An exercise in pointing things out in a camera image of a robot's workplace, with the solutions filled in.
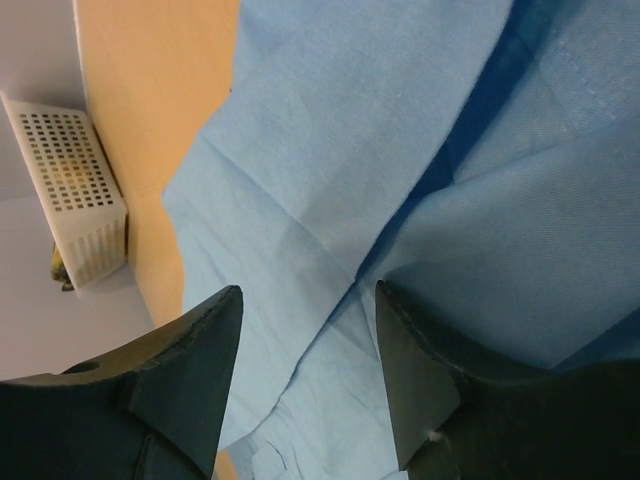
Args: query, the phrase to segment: perforated basket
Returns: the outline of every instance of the perforated basket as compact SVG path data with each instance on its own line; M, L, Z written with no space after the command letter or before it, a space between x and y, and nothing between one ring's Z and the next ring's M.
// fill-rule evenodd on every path
M87 115L2 98L76 290L125 262L127 208Z

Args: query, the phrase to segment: wooden table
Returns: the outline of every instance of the wooden table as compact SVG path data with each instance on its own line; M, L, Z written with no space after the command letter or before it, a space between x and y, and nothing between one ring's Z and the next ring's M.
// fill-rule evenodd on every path
M129 207L129 259L156 325L184 284L162 189L229 92L238 0L77 0L90 114ZM235 477L220 455L220 480Z

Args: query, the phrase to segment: yellow object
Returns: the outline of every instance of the yellow object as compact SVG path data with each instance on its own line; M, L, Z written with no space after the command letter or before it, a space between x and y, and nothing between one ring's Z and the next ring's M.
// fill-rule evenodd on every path
M62 256L60 256L60 250L58 250L55 243L53 244L53 257L51 259L51 278L56 282L62 283L63 292L73 291L73 284L62 261Z

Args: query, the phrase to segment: blue cloth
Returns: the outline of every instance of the blue cloth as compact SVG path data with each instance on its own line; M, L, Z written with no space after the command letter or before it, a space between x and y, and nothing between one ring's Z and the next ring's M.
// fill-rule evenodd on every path
M243 2L164 196L184 308L245 291L243 480L404 478L380 278L530 364L640 355L640 4L511 3Z

